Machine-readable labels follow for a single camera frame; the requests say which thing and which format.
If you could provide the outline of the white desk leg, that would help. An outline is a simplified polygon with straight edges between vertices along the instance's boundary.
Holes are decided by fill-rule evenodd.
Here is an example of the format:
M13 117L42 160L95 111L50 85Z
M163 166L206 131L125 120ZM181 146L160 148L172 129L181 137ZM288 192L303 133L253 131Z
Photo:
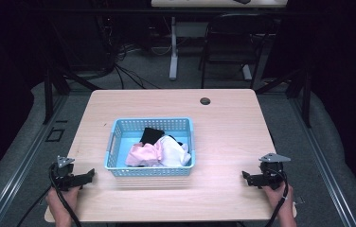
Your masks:
M176 21L175 18L171 18L171 58L169 67L169 79L177 79L178 69L178 52L177 52L177 37L176 37Z

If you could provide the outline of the black metal stand frame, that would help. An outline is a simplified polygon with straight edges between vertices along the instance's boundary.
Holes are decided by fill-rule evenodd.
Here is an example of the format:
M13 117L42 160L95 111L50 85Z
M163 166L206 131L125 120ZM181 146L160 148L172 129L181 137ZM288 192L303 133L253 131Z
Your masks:
M272 82L256 89L258 95L266 93L271 89L277 87L285 80L290 81L285 94L287 98L297 98L299 94L302 94L301 102L301 118L305 125L310 128L310 108L311 108L311 95L312 95L312 75L308 70L296 69L291 73L278 77Z
M99 87L79 77L71 70L67 70L65 67L57 63L50 51L50 45L47 43L47 41L41 41L39 48L46 68L46 72L44 74L44 124L47 124L55 114L53 103L53 88L56 88L61 96L68 96L71 91L64 77L68 77L69 79L74 80L90 91L99 90Z

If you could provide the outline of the black cloth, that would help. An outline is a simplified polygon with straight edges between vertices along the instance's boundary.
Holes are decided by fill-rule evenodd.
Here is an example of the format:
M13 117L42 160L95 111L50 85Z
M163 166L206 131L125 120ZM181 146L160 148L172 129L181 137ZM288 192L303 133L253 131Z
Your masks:
M143 146L145 146L146 144L154 145L164 135L164 131L153 128L146 128L142 133L140 143Z

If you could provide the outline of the light blue plastic basket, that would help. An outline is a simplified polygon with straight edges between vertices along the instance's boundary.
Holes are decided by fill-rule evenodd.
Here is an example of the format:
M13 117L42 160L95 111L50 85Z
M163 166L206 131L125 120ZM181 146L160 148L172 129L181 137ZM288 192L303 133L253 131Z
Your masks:
M190 159L183 166L127 166L125 160L133 144L140 141L146 128L172 135L188 145ZM104 167L115 177L188 176L195 165L194 129L189 117L118 118L111 129Z

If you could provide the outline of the person's right hand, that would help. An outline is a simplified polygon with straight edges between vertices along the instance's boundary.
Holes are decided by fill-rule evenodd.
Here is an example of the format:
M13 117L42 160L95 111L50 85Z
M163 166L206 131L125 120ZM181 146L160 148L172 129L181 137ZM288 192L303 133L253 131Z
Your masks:
M284 200L283 204L281 205L280 210L287 210L294 206L294 198L293 188L288 184L282 183L281 186L277 189L272 189L270 186L263 186L262 190L267 195L268 201L271 204L272 208L275 209L278 203L281 200Z

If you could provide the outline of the white cloth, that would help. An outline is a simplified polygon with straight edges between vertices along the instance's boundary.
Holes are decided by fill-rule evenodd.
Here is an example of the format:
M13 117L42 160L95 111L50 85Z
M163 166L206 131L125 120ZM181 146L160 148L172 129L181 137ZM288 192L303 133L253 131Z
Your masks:
M191 159L187 144L180 144L172 136L161 137L156 145L161 149L159 166L181 167L185 166Z

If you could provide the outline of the white desk foot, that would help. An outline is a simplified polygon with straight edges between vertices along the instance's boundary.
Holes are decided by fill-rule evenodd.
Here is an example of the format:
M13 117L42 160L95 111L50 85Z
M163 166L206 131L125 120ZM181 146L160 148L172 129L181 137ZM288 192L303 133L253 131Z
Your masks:
M245 64L242 67L242 73L243 73L243 77L245 80L251 80L253 78L250 67L248 64Z

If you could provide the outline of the aluminium floor rail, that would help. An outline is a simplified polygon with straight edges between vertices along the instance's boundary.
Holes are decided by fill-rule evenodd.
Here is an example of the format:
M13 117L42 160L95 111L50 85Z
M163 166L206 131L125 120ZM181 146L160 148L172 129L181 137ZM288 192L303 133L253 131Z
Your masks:
M303 120L301 114L301 107L297 100L290 99L290 105L294 111L295 117L299 122L302 131L305 133L309 144L311 146L311 153L313 156L313 160L317 166L317 169L323 179L325 187L329 192L329 196L332 200L332 203L335 206L337 214L340 220L343 223L344 227L356 227L356 218L350 210L350 207L347 203L346 197L341 189L340 185L337 183L329 163L321 149L312 128L309 128Z
M67 99L68 96L56 97L53 114L47 121L44 121L45 101L36 97L27 121L0 161L0 222L18 193L45 141L45 137L51 131L55 117L61 112Z

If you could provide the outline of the pink cloth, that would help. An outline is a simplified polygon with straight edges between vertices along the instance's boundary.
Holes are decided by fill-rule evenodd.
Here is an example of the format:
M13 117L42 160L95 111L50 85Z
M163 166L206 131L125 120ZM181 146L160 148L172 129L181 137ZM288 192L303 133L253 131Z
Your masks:
M125 164L127 166L154 166L162 160L163 149L160 143L142 144L137 143L131 146Z

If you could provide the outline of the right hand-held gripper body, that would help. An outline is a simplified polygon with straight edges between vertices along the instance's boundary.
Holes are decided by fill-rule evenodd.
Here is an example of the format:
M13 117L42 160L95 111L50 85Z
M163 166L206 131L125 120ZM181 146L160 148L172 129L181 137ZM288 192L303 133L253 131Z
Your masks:
M291 159L276 153L268 153L259 160L262 173L260 187L270 186L273 190L278 189L285 179L283 164L290 162Z

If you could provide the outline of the black metal chair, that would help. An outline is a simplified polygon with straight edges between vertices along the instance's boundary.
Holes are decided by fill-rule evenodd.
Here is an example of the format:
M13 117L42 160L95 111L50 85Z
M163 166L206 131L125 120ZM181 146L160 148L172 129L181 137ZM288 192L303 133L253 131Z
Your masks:
M201 87L205 87L208 64L239 65L240 71L245 65L253 65L253 87L263 46L274 29L274 19L264 14L225 13L214 17L206 27L199 62Z

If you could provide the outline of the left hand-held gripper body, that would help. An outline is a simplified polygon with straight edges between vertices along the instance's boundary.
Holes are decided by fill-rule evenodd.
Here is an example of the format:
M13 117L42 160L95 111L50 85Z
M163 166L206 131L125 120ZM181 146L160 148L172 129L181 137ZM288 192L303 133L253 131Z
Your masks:
M50 168L50 180L61 191L68 191L72 187L80 186L77 178L72 174L74 159L58 156Z

